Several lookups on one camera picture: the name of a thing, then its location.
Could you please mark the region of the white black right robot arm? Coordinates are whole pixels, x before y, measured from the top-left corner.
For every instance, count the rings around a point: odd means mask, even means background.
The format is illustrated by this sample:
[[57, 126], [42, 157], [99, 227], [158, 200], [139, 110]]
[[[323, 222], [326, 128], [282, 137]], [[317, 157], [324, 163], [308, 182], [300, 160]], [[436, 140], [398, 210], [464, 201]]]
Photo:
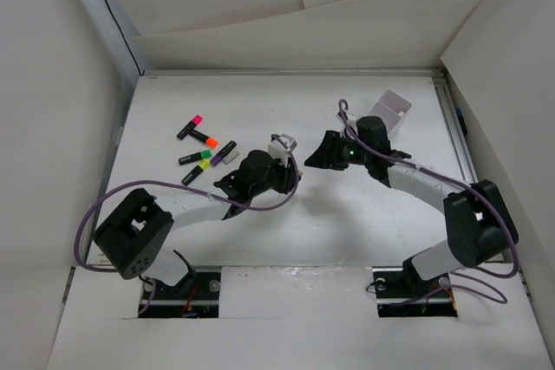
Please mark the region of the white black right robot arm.
[[481, 269], [506, 250], [517, 253], [519, 235], [494, 182], [468, 183], [420, 166], [394, 149], [388, 136], [376, 116], [346, 121], [342, 131], [325, 132], [304, 164], [333, 171], [362, 166], [376, 182], [417, 199], [427, 213], [436, 214], [444, 236], [404, 262], [401, 285], [406, 292], [421, 295], [438, 276]]

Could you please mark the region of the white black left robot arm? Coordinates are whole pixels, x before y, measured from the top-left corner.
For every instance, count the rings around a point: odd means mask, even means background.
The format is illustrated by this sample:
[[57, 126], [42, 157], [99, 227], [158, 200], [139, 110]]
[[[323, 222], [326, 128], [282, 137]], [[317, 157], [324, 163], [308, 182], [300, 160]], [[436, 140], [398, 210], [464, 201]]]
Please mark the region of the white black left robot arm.
[[297, 184], [292, 152], [274, 143], [266, 151], [249, 152], [210, 191], [155, 197], [144, 188], [132, 190], [97, 227], [93, 239], [123, 279], [142, 276], [181, 298], [193, 289], [197, 273], [181, 253], [166, 248], [173, 230], [237, 217], [268, 191], [290, 198]]

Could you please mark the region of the dirty white eraser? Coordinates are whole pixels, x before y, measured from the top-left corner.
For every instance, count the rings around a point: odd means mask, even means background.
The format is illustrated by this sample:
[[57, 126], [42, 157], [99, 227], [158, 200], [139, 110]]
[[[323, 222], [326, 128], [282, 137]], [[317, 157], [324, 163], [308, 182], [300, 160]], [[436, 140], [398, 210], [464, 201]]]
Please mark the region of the dirty white eraser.
[[230, 151], [224, 158], [223, 158], [223, 162], [226, 165], [229, 165], [233, 162], [233, 160], [235, 160], [237, 157], [239, 156], [239, 151], [237, 149], [233, 149], [232, 151]]

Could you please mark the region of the purple highlighter marker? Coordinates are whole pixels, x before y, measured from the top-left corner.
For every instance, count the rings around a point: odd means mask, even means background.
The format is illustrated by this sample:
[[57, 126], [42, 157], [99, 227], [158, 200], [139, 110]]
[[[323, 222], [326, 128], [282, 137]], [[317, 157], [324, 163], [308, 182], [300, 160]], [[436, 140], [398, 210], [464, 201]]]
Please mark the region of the purple highlighter marker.
[[234, 140], [230, 140], [227, 142], [211, 159], [210, 165], [217, 166], [219, 165], [225, 157], [235, 149], [237, 143]]

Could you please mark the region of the yellow highlighter marker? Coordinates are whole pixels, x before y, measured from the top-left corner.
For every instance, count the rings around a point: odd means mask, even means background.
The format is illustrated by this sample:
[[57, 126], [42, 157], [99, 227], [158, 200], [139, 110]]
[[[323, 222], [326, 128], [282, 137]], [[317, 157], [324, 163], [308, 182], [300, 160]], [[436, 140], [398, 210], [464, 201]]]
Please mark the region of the yellow highlighter marker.
[[211, 166], [209, 159], [202, 159], [182, 180], [182, 185], [190, 185], [208, 167]]

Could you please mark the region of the green highlighter marker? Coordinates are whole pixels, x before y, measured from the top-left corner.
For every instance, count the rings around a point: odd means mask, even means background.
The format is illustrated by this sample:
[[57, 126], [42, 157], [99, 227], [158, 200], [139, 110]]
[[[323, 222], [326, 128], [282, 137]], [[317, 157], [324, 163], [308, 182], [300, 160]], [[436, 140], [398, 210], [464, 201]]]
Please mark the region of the green highlighter marker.
[[180, 166], [184, 166], [187, 164], [191, 164], [193, 162], [197, 162], [197, 161], [201, 161], [202, 159], [209, 159], [212, 156], [212, 150], [211, 149], [205, 149], [203, 151], [200, 152], [196, 152], [196, 153], [191, 153], [188, 154], [186, 156], [180, 157], [178, 159], [178, 163]]

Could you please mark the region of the orange highlighter marker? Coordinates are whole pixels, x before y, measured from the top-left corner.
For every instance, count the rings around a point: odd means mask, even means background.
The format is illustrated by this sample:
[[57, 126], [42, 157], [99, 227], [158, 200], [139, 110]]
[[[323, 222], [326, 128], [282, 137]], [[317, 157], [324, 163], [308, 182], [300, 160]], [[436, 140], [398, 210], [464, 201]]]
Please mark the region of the orange highlighter marker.
[[189, 133], [189, 135], [190, 135], [191, 137], [193, 137], [194, 139], [196, 139], [197, 141], [199, 141], [200, 143], [203, 143], [204, 145], [206, 145], [207, 147], [209, 147], [209, 148], [211, 148], [211, 149], [216, 148], [216, 147], [218, 146], [218, 144], [219, 144], [219, 142], [218, 142], [216, 139], [214, 139], [214, 138], [212, 138], [212, 137], [210, 137], [210, 136], [207, 136], [207, 135], [205, 135], [205, 134], [199, 132], [199, 131], [196, 130], [196, 129], [193, 129], [193, 130]]

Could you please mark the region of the white divided container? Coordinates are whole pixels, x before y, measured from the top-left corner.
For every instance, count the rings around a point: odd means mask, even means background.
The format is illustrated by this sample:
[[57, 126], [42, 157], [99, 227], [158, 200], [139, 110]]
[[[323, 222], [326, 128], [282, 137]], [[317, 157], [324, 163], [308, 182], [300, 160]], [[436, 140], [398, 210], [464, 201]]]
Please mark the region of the white divided container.
[[382, 120], [388, 136], [391, 138], [401, 128], [407, 119], [413, 103], [395, 91], [387, 89], [374, 106], [369, 110], [368, 116], [375, 116]]

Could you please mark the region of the pink highlighter marker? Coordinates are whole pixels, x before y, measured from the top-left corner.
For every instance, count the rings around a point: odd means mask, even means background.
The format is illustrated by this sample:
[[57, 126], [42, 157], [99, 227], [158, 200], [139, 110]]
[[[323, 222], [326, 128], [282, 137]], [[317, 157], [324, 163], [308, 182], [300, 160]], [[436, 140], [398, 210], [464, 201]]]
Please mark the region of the pink highlighter marker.
[[178, 140], [183, 140], [199, 123], [203, 117], [199, 114], [195, 115], [176, 135]]

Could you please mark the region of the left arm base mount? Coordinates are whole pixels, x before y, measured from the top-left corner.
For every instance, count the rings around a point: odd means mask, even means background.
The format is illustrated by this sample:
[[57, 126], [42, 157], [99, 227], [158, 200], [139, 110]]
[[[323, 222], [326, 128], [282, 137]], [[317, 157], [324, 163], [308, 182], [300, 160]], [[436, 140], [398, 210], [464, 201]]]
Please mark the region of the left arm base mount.
[[174, 250], [171, 260], [179, 266], [180, 281], [173, 286], [140, 277], [143, 287], [138, 307], [139, 318], [212, 319], [219, 317], [221, 267], [194, 267]]

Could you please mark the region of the aluminium table edge rail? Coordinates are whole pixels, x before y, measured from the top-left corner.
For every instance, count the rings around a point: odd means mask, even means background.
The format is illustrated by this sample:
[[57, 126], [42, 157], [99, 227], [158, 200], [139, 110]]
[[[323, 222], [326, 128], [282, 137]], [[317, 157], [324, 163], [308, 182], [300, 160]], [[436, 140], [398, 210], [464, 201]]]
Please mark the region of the aluminium table edge rail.
[[440, 69], [434, 70], [432, 80], [443, 114], [443, 119], [447, 127], [448, 136], [454, 148], [460, 175], [467, 182], [476, 182], [478, 177], [456, 113], [445, 73]]

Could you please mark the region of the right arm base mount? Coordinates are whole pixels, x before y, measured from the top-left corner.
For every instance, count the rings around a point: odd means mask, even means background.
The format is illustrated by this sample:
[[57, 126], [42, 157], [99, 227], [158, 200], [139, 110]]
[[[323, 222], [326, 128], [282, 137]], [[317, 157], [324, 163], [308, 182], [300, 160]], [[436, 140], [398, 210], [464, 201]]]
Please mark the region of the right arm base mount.
[[372, 269], [366, 291], [375, 296], [380, 318], [458, 316], [447, 273], [422, 280], [412, 263]]

